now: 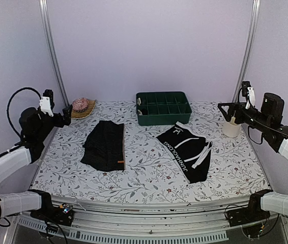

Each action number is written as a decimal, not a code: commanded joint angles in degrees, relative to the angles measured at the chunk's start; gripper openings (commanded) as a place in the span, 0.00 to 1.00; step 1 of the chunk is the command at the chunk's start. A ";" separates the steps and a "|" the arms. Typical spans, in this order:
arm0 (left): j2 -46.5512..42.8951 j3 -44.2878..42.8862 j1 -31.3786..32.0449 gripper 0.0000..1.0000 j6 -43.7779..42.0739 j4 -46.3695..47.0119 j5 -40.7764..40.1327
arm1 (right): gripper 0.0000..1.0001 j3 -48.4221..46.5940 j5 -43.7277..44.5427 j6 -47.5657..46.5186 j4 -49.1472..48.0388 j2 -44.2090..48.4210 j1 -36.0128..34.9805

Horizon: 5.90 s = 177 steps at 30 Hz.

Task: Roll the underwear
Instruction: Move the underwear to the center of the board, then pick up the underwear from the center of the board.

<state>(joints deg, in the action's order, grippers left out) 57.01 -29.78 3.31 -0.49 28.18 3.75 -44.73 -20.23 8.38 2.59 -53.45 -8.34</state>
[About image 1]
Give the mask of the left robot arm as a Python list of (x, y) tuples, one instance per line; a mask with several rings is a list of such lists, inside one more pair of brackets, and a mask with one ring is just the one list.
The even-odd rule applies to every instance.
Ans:
[[(22, 128), (18, 145), (0, 155), (0, 184), (19, 169), (39, 160), (44, 149), (44, 140), (55, 127), (71, 123), (72, 106), (62, 113), (43, 112), (40, 108), (27, 108), (21, 113)], [(51, 195), (41, 190), (22, 193), (0, 194), (0, 219), (30, 211), (32, 217), (52, 223), (71, 224), (72, 212), (55, 207)]]

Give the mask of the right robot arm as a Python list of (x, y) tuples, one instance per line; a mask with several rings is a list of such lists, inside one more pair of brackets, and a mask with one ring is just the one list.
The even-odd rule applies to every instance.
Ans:
[[(282, 113), (284, 100), (272, 93), (265, 93), (260, 109), (246, 108), (243, 102), (219, 103), (217, 105), (226, 121), (235, 118), (235, 123), (247, 124), (249, 128), (261, 132), (262, 139), (278, 154), (288, 160), (288, 126), (284, 126)], [(256, 221), (264, 212), (272, 211), (288, 217), (288, 195), (272, 190), (261, 190), (252, 194), (244, 217)]]

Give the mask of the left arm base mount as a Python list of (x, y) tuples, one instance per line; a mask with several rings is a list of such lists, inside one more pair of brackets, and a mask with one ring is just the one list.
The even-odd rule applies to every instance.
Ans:
[(66, 203), (59, 206), (45, 206), (30, 212), (32, 218), (68, 227), (72, 225), (74, 214), (73, 205)]

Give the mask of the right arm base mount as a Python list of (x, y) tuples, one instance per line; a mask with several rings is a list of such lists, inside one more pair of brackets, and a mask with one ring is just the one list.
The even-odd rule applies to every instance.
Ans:
[(230, 204), (225, 208), (224, 216), (231, 227), (267, 220), (271, 214), (264, 210), (250, 210), (248, 206)]

